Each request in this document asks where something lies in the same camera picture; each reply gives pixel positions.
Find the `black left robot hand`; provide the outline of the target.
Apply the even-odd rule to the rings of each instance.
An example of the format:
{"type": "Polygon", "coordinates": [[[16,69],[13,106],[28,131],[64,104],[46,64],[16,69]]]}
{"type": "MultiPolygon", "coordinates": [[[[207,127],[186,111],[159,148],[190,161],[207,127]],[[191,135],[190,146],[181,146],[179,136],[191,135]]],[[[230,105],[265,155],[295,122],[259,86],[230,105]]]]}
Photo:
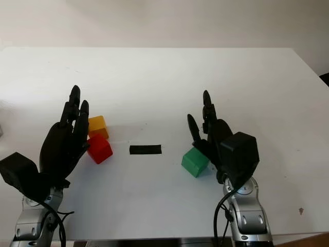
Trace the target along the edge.
{"type": "Polygon", "coordinates": [[[87,151],[89,104],[80,101],[80,88],[74,85],[65,102],[60,121],[49,130],[40,152],[40,173],[51,185],[67,188],[66,179],[87,151]]]}

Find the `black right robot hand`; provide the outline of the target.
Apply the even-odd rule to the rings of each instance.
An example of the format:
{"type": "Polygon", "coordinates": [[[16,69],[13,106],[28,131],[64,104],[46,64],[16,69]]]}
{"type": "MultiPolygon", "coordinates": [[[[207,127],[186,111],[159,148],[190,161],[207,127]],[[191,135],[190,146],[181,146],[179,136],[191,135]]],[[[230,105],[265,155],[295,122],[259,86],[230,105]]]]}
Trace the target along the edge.
{"type": "Polygon", "coordinates": [[[217,169],[216,179],[220,184],[224,184],[226,173],[223,171],[223,164],[220,152],[220,143],[232,136],[233,133],[228,124],[218,119],[214,104],[211,102],[207,90],[203,92],[203,132],[207,134],[207,139],[202,139],[199,134],[199,128],[194,117],[187,115],[188,126],[193,138],[192,145],[199,150],[217,169]]]}

